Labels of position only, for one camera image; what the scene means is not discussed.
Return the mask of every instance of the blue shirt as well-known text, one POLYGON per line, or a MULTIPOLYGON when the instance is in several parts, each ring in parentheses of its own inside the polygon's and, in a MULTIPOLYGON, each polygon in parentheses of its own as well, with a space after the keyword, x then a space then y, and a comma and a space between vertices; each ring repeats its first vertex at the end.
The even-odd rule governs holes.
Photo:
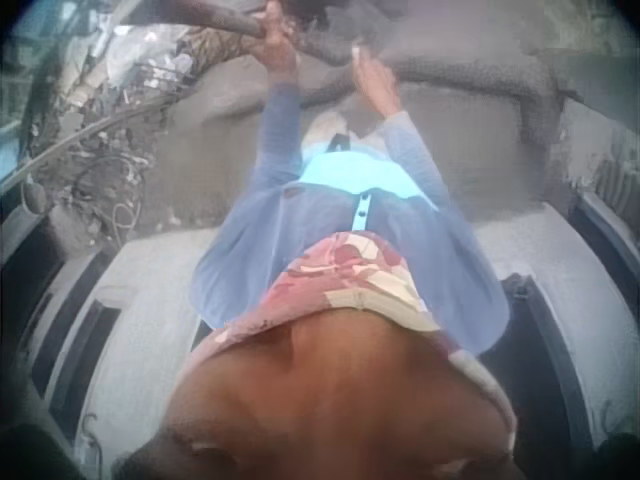
POLYGON ((219 328, 253 309, 277 276, 304 251, 353 227, 368 200, 366 229, 406 259, 418 293, 462 348, 479 354, 509 320, 506 297, 451 200, 431 154, 406 112, 384 122, 389 157, 428 197, 401 198, 382 188, 360 195, 300 182, 300 96, 293 85, 271 89, 262 114, 258 158, 236 202, 194 273, 193 304, 219 328))

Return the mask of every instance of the debris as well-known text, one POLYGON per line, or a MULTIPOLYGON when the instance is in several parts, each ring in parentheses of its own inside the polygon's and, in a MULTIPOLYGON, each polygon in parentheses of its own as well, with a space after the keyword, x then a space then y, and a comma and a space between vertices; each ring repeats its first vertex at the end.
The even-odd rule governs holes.
POLYGON ((160 110, 162 108, 168 107, 172 103, 177 101, 175 97, 158 97, 153 100, 143 103, 141 105, 137 105, 135 107, 127 108, 120 112, 117 112, 110 117, 103 118, 91 125, 86 126, 82 130, 80 130, 75 135, 71 135, 66 139, 50 146, 40 155, 35 157, 29 163, 24 165, 22 168, 16 170, 12 175, 7 177, 7 179, 2 183, 1 192, 4 193, 17 185, 19 182, 23 181, 29 173, 34 171, 36 168, 41 167, 42 165, 59 158, 63 155, 66 150, 71 146, 76 144, 77 142, 94 135, 96 133, 102 132, 107 128, 127 119, 131 119, 140 115, 144 115, 146 113, 150 113, 156 110, 160 110))
POLYGON ((82 84, 78 85, 67 97, 67 102, 78 108, 83 107, 94 97, 96 90, 107 79, 107 64, 103 60, 89 72, 82 84))
POLYGON ((69 40, 62 55, 62 71, 58 78, 57 90, 61 96, 66 96, 73 86, 79 82, 89 54, 89 48, 95 39, 95 35, 91 35, 88 37, 73 37, 69 40))
POLYGON ((80 112, 67 112, 60 118, 60 132, 58 138, 66 138, 76 133, 82 127, 84 115, 80 112))
POLYGON ((109 84, 121 86, 137 63, 175 54, 178 40, 188 30, 184 25, 149 25, 114 37, 105 57, 109 84))

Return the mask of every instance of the vent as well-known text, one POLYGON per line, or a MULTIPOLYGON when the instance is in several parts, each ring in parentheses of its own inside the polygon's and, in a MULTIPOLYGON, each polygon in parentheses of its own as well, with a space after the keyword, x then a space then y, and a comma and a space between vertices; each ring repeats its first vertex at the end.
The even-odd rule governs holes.
POLYGON ((44 397, 53 366, 78 312, 111 260, 112 257, 105 252, 93 257, 53 319, 31 370, 33 384, 41 397, 44 397))
POLYGON ((93 372, 120 312, 93 302, 65 358, 49 411, 69 443, 74 441, 93 372))

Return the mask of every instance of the person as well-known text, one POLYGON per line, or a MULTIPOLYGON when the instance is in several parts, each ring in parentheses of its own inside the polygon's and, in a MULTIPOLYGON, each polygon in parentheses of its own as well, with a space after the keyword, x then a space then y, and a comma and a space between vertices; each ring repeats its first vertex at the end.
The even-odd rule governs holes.
POLYGON ((213 331, 115 477, 517 477, 516 419, 475 358, 504 332, 506 298, 393 73, 354 49, 386 152, 338 138, 303 155, 277 0, 263 21, 257 164, 193 277, 213 331))

